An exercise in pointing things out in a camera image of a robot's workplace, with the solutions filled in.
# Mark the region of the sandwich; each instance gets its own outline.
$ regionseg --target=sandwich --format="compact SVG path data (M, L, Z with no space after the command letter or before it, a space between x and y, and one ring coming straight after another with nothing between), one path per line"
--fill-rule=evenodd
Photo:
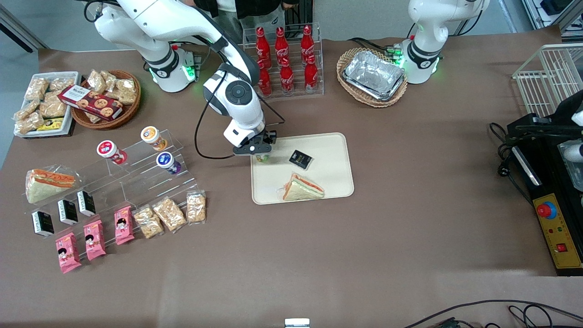
M284 188L283 200L285 201L312 200L324 197L324 189L295 173L291 175Z
M26 199L30 204L57 195L75 184L75 177L34 169L26 176Z

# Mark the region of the pink snack package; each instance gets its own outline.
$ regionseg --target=pink snack package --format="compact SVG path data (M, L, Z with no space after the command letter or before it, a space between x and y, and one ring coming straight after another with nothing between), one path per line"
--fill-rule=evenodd
M85 250L87 258L91 261L98 256L106 254L105 240L103 239L103 226L101 220L94 221L83 227L85 233Z
M59 253L59 266L61 266L63 273L67 273L81 265L79 252L77 252L77 240L72 232L57 239L56 244L57 252Z
M115 243L118 245L127 243L134 238L132 214L130 209L131 206L127 206L116 211L114 214Z

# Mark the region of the white wire rack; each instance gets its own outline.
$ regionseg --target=white wire rack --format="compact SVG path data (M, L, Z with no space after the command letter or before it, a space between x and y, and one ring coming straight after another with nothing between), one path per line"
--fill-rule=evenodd
M583 89L583 43L548 44L514 74L528 113L553 114L559 103Z

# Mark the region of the emergency stop button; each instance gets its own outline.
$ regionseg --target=emergency stop button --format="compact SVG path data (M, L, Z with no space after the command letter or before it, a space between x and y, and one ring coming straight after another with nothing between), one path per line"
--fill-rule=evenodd
M552 220L557 217L557 207L550 201L545 201L536 207L536 212L541 217Z

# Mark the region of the white robotic arm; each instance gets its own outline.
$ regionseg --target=white robotic arm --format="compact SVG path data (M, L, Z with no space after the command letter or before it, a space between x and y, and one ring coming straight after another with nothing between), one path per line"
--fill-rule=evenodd
M429 79L447 41L445 22L466 20L486 10L490 0L410 0L409 16L417 24L415 38L403 41L403 69L409 83Z
M192 81L181 72L188 53L173 50L168 42L195 36L208 44L225 61L203 89L213 110L232 118L223 135L235 148L241 148L234 149L238 155L271 151L264 141L275 136L265 131L264 114L252 88L259 81L259 67L212 19L178 0L118 0L118 3L123 11L106 6L95 22L105 39L138 50L150 65L156 82L169 92L180 91Z

